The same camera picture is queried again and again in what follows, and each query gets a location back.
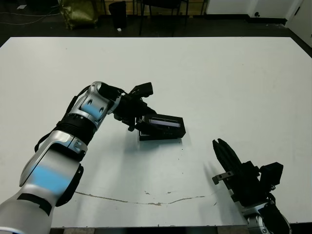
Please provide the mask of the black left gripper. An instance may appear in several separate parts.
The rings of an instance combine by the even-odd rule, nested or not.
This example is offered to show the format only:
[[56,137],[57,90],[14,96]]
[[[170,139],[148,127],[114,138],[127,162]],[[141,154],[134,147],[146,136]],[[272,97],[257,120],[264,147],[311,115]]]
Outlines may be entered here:
[[125,94],[121,96],[120,102],[117,108],[114,109],[113,114],[114,119],[129,126],[128,130],[130,132],[137,129],[144,135],[151,135],[151,125],[144,121],[137,122],[137,119],[141,119],[146,115],[157,114],[157,112],[150,108],[141,98]]

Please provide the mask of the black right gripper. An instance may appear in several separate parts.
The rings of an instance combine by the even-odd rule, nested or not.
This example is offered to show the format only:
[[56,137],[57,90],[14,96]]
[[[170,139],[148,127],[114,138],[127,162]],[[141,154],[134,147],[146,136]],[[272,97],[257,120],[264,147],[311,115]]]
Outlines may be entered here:
[[225,173],[213,177],[217,185],[224,182],[226,188],[233,194],[233,202],[239,202],[243,207],[264,203],[270,200],[271,195],[271,166],[260,168],[251,161],[242,163],[229,144],[221,139],[213,140],[213,149],[217,160]]

